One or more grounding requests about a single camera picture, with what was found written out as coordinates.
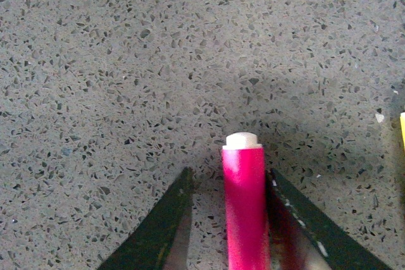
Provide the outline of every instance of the white tip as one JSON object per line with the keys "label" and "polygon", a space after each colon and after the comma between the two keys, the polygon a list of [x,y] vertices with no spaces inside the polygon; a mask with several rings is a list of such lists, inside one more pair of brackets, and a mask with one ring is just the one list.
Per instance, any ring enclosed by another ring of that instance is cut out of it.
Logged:
{"label": "white tip", "polygon": [[227,136],[227,145],[223,146],[225,150],[243,150],[262,148],[258,144],[258,137],[253,133],[239,132]]}

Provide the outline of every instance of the speckled gray surface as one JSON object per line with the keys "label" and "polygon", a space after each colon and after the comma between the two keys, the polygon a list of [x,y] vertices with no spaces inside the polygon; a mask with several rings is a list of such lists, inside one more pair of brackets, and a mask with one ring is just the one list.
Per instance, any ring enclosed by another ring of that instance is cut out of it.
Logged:
{"label": "speckled gray surface", "polygon": [[186,165],[189,269],[226,269],[241,130],[405,269],[405,0],[0,0],[0,40],[0,269],[95,269]]}

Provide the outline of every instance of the marker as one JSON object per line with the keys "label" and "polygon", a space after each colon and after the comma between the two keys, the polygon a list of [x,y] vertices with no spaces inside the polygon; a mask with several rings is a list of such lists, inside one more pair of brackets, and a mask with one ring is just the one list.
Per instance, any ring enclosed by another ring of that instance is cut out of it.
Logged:
{"label": "marker", "polygon": [[401,113],[401,117],[399,119],[401,121],[402,140],[404,141],[405,147],[405,113]]}
{"label": "marker", "polygon": [[229,270],[270,270],[265,153],[255,134],[227,137],[222,148]]}

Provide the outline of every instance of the pink tube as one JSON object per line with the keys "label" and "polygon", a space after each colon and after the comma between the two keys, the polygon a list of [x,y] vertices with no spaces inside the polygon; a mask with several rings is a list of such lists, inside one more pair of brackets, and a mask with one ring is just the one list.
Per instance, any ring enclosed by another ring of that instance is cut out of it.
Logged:
{"label": "pink tube", "polygon": [[270,270],[265,159],[257,136],[228,136],[222,164],[229,270]]}

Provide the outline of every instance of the terrazzo floor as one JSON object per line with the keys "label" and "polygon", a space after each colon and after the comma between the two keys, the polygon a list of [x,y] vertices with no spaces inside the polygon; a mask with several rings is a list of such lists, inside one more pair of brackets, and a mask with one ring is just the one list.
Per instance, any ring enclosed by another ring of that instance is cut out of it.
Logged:
{"label": "terrazzo floor", "polygon": [[405,0],[0,0],[0,46],[0,269],[96,269],[185,166],[226,269],[238,131],[405,269]]}

